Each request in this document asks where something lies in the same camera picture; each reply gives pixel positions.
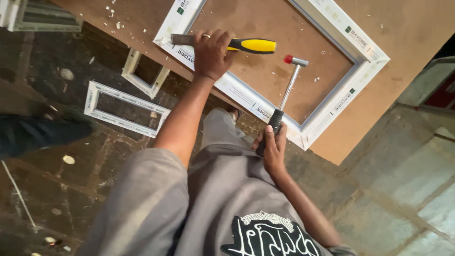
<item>gray pants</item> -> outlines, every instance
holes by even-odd
[[[204,119],[201,149],[213,144],[251,148],[254,139],[235,125],[233,117],[222,108],[214,108]]]

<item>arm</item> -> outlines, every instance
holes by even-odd
[[[236,51],[226,48],[233,38],[229,32],[208,30],[194,35],[194,79],[188,91],[167,117],[158,133],[154,148],[164,148],[188,167],[197,135],[202,110],[215,81],[221,78],[232,64]]]
[[[341,239],[335,227],[299,188],[284,166],[286,131],[287,126],[284,123],[282,123],[277,136],[273,134],[272,126],[266,127],[265,139],[267,143],[264,151],[264,167],[276,186],[297,211],[308,234],[324,247],[339,246]],[[253,150],[256,150],[263,137],[264,133],[258,135],[253,143]]]

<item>leg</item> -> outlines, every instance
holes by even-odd
[[[0,128],[0,159],[65,145],[92,133],[87,123],[57,122],[20,115],[0,115]]]
[[[253,139],[235,126],[233,116],[226,110],[215,108],[205,117],[201,149],[213,144],[251,148],[252,143]]]

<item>hand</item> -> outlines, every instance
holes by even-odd
[[[194,76],[208,77],[214,82],[220,79],[232,65],[238,51],[228,51],[233,34],[228,31],[198,31],[194,35]]]
[[[264,168],[270,176],[287,173],[286,167],[284,166],[287,130],[288,126],[281,122],[281,128],[275,136],[273,134],[272,126],[268,125],[265,128],[265,131],[258,134],[258,137],[254,140],[253,146],[251,147],[252,150],[256,150],[265,136]]]

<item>hammer head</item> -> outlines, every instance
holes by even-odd
[[[295,58],[292,55],[286,55],[286,57],[284,57],[284,62],[287,63],[287,64],[299,65],[301,67],[308,66],[308,61]]]

